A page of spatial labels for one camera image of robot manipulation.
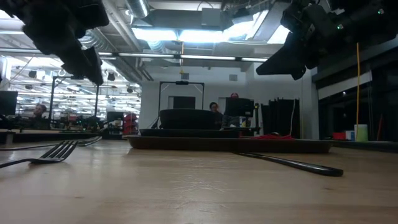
white wall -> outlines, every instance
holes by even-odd
[[[269,100],[276,98],[299,99],[303,138],[319,139],[318,97],[315,84],[312,83],[311,71],[307,70],[302,79],[295,81],[291,75],[257,75],[258,66],[260,63],[254,63],[247,71],[246,85],[249,97],[256,103],[264,105],[268,105]]]
[[[247,72],[240,72],[239,68],[202,68],[187,67],[184,72],[190,74],[190,82],[204,82],[204,110],[209,109],[211,102],[218,102],[220,97],[229,97],[236,92],[241,98],[254,99],[256,103],[268,105],[269,100],[284,98],[288,100],[303,99],[300,105],[303,114],[304,137],[308,139],[318,139],[318,124],[314,123],[313,118],[318,117],[318,105],[313,104],[313,96],[317,101],[317,91],[312,84],[311,72],[308,71],[303,80],[294,81],[290,75],[265,75],[256,74],[255,68],[260,63],[254,63]],[[166,69],[159,67],[149,67],[148,72],[154,77],[154,82],[144,82],[142,84],[142,99],[140,113],[140,128],[147,128],[158,115],[159,103],[159,81],[178,81],[180,80],[180,68],[169,67]],[[229,81],[229,74],[237,74],[238,81]],[[196,98],[196,108],[201,108],[201,93],[194,86],[169,85],[162,92],[160,109],[167,109],[170,96],[194,96]]]
[[[141,113],[139,117],[140,128],[147,128],[153,122],[158,113],[159,103],[159,81],[175,82],[180,80],[180,68],[169,67],[166,69],[159,67],[147,68],[154,82],[142,83]],[[190,74],[190,82],[205,83],[205,94],[203,109],[209,110],[211,102],[218,102],[219,97],[229,97],[236,92],[240,97],[249,98],[247,94],[246,73],[241,72],[240,68],[211,68],[207,67],[187,67],[184,72]],[[237,82],[229,80],[229,74],[238,75]],[[201,109],[201,93],[193,85],[170,84],[163,92],[160,101],[160,110],[167,109],[170,96],[193,96],[196,98],[196,109]]]
[[[366,72],[362,74],[359,78],[359,84],[367,83],[372,81],[372,71]],[[336,93],[341,93],[344,90],[348,90],[352,87],[356,87],[358,85],[358,77],[349,78],[347,80],[341,81],[339,83],[335,83],[329,86],[325,86],[318,90],[318,98],[319,100],[324,99],[328,96],[334,95]]]

workbench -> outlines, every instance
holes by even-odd
[[[48,149],[0,151],[0,162]],[[78,147],[63,163],[0,169],[4,224],[398,223],[398,154],[267,154],[345,170],[325,177],[228,152]]]

desk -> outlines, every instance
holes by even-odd
[[[0,161],[45,150],[0,152]],[[0,169],[1,223],[398,223],[398,154],[270,154],[342,168],[324,177],[228,152],[79,147],[61,164]]]

fork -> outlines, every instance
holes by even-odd
[[[246,156],[246,157],[251,157],[251,158],[256,158],[256,159],[262,159],[265,161],[271,161],[271,162],[276,162],[279,164],[283,164],[285,166],[290,166],[294,167],[300,170],[305,170],[308,172],[312,172],[314,174],[320,174],[320,175],[326,175],[330,177],[341,177],[344,174],[344,170],[333,168],[333,167],[327,167],[327,166],[321,166],[317,164],[310,164],[307,162],[300,162],[300,161],[293,161],[289,159],[281,159],[277,157],[272,157],[272,156],[265,156],[257,153],[252,153],[252,152],[234,152],[237,155],[240,156]]]
[[[17,161],[6,162],[0,164],[0,168],[19,164],[21,162],[31,162],[33,164],[53,164],[64,161],[77,147],[78,141],[62,141],[61,143],[54,146],[52,149],[47,151],[43,156],[38,159],[28,158],[20,159]]]

dark tray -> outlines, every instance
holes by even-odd
[[[265,140],[221,138],[164,138],[123,136],[135,149],[165,149],[189,151],[238,151],[238,152],[284,152],[284,153],[329,153],[328,141],[312,140]]]
[[[238,138],[239,131],[186,130],[186,129],[140,129],[142,137],[173,138]]]

